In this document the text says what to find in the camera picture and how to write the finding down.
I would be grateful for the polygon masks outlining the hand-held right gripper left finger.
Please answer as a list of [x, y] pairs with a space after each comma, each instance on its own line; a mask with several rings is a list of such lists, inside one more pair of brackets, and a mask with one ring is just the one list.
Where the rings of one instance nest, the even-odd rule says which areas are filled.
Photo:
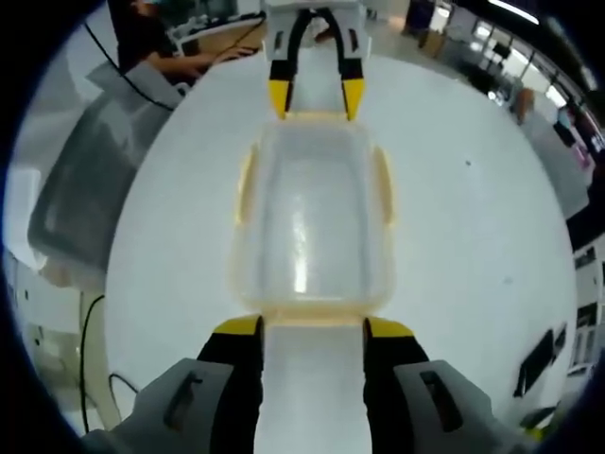
[[185, 358], [136, 396], [111, 431], [120, 453], [252, 453], [263, 400], [264, 320], [229, 319], [195, 359]]

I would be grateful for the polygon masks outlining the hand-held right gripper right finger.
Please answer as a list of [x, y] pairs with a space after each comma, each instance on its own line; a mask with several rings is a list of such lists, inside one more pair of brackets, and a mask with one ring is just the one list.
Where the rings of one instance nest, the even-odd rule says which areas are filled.
[[373, 453], [494, 453], [490, 398], [401, 323], [363, 322], [363, 399]]

